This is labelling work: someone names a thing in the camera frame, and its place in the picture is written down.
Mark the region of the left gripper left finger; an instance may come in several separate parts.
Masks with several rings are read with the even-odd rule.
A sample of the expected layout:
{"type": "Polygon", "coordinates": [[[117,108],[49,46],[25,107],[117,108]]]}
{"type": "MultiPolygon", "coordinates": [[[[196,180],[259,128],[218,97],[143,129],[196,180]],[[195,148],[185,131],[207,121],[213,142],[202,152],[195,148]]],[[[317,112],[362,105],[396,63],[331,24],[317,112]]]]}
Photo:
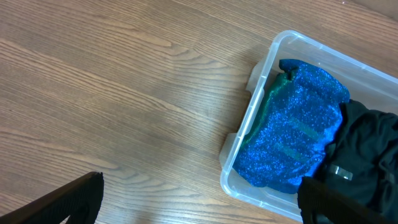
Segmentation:
{"type": "Polygon", "coordinates": [[[89,172],[74,181],[1,216],[2,224],[94,224],[104,195],[101,172],[89,172]]]}

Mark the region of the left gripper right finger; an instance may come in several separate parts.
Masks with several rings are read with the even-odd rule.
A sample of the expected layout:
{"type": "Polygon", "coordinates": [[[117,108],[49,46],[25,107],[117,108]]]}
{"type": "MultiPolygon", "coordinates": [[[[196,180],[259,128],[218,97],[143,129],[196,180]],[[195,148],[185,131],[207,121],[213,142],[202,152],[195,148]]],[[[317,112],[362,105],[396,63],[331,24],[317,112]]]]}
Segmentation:
{"type": "Polygon", "coordinates": [[[380,214],[310,177],[304,177],[298,189],[298,207],[304,224],[323,215],[336,224],[391,224],[380,214]]]}

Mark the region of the black garment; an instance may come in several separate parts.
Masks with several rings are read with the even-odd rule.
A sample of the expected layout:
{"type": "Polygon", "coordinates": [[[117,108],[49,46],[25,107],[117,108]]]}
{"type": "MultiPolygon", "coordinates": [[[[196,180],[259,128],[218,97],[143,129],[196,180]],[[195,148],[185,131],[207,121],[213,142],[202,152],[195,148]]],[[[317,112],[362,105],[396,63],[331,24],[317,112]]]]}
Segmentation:
{"type": "Polygon", "coordinates": [[[351,100],[315,178],[359,204],[397,221],[397,115],[351,100]]]}

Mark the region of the blue sequin glitter cloth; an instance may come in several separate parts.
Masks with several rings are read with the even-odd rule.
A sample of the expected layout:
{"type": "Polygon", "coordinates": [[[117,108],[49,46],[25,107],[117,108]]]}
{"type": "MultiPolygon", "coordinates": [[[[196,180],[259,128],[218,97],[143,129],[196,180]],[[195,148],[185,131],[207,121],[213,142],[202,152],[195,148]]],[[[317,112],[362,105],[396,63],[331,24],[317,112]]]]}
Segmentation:
{"type": "Polygon", "coordinates": [[[312,176],[343,121],[349,102],[344,85],[322,68],[282,59],[233,169],[254,187],[295,194],[302,177],[312,176]]]}

